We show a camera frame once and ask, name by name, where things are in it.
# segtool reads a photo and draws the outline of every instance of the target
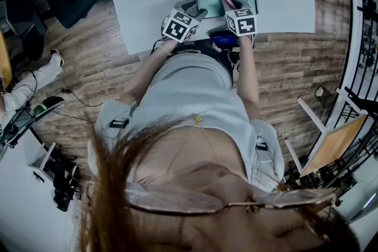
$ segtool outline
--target long brown hair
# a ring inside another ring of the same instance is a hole
[[[82,213],[79,249],[81,252],[145,251],[138,238],[135,223],[125,195],[126,179],[131,168],[157,141],[178,122],[150,125],[129,132],[115,150],[107,149],[102,137],[92,129],[92,142],[97,155],[98,176],[90,202]],[[317,250],[347,249],[359,251],[359,244],[349,226],[331,207],[323,215],[312,208],[300,210],[314,231],[328,240]]]

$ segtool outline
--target person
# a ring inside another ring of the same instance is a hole
[[[51,50],[48,64],[39,70],[26,71],[27,75],[10,92],[0,94],[0,129],[12,120],[17,110],[29,101],[35,92],[53,82],[63,72],[64,59],[57,50]]]
[[[310,204],[307,194],[327,206],[330,191],[277,192],[284,159],[260,115],[251,37],[240,37],[236,93],[226,59],[165,41],[104,103],[88,142],[97,177],[80,251],[359,249],[332,208],[292,209]]]

